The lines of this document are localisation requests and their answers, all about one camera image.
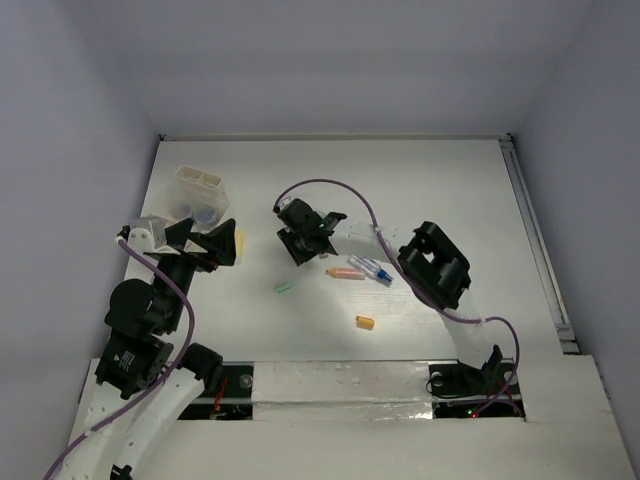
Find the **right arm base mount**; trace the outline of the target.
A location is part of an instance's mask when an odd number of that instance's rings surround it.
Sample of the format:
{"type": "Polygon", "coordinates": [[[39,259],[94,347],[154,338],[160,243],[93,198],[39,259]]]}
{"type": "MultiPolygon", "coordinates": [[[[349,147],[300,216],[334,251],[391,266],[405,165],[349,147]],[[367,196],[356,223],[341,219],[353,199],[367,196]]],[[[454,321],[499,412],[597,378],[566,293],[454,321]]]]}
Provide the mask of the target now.
{"type": "Polygon", "coordinates": [[[521,418],[525,408],[513,363],[503,361],[491,380],[474,377],[460,363],[429,365],[425,389],[431,395],[435,419],[521,418]]]}

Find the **clear spray bottle blue cap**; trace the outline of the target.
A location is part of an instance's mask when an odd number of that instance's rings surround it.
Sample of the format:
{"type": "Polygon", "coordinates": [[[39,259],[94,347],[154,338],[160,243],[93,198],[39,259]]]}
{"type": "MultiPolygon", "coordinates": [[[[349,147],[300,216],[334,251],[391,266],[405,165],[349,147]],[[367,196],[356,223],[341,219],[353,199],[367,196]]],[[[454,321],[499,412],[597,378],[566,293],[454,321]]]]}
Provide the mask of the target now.
{"type": "Polygon", "coordinates": [[[351,255],[348,258],[348,263],[362,271],[366,277],[385,286],[390,286],[393,282],[393,278],[374,260],[358,255],[351,255]]]}

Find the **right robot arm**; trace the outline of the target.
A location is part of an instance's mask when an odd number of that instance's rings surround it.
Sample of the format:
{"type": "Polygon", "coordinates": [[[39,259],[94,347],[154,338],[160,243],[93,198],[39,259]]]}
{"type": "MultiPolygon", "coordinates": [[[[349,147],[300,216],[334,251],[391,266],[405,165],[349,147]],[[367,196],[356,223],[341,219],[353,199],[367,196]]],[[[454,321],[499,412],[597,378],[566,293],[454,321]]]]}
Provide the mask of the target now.
{"type": "Polygon", "coordinates": [[[513,326],[501,317],[480,317],[469,292],[470,263],[437,224],[425,221],[403,230],[382,227],[376,218],[358,223],[344,213],[319,213],[299,198],[278,201],[274,213],[283,223],[277,235],[297,265],[322,254],[387,262],[418,300],[439,315],[457,360],[431,380],[435,395],[451,400],[483,397],[484,409],[508,399],[519,359],[509,365],[506,378],[504,356],[486,339],[485,325],[513,326]]]}

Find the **clear jar purple contents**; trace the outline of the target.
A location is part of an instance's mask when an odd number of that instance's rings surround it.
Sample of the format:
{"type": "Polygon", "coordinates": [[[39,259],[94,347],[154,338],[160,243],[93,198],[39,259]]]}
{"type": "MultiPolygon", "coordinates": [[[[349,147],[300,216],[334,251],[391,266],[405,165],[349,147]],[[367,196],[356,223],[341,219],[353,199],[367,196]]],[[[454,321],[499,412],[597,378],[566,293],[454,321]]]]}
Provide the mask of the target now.
{"type": "Polygon", "coordinates": [[[171,209],[170,214],[173,220],[182,221],[184,219],[193,217],[193,205],[190,202],[178,202],[175,203],[171,209]]]}

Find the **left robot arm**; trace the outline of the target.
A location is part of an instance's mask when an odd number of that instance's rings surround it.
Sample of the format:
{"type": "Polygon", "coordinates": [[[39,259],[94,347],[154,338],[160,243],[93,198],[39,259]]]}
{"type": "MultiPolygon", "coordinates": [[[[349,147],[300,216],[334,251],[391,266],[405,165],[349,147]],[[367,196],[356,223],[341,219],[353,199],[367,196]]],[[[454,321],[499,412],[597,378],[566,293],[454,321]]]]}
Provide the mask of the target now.
{"type": "Polygon", "coordinates": [[[236,222],[197,232],[186,218],[155,216],[122,228],[117,245],[148,268],[150,281],[125,280],[112,291],[108,341],[95,372],[78,437],[49,467],[48,479],[138,479],[186,407],[223,385],[223,358],[193,342],[187,298],[197,272],[236,261],[236,222]]]}

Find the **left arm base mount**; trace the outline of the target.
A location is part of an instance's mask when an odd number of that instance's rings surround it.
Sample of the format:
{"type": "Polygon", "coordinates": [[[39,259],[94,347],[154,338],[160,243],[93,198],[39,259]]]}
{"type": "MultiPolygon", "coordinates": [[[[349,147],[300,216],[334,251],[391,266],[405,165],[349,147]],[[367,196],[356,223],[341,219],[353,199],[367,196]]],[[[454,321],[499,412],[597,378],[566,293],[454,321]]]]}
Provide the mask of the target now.
{"type": "Polygon", "coordinates": [[[253,363],[225,363],[215,390],[191,402],[180,420],[242,421],[253,418],[253,363]]]}

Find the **clear jar blue beads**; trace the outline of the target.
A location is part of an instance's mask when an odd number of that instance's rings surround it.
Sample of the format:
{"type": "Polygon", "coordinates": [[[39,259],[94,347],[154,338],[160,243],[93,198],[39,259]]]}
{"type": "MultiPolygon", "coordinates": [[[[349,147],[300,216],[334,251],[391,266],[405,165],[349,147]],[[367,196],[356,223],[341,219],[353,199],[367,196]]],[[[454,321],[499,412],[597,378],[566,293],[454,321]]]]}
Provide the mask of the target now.
{"type": "Polygon", "coordinates": [[[210,226],[217,223],[217,212],[209,206],[198,207],[193,214],[194,220],[198,225],[210,226]]]}

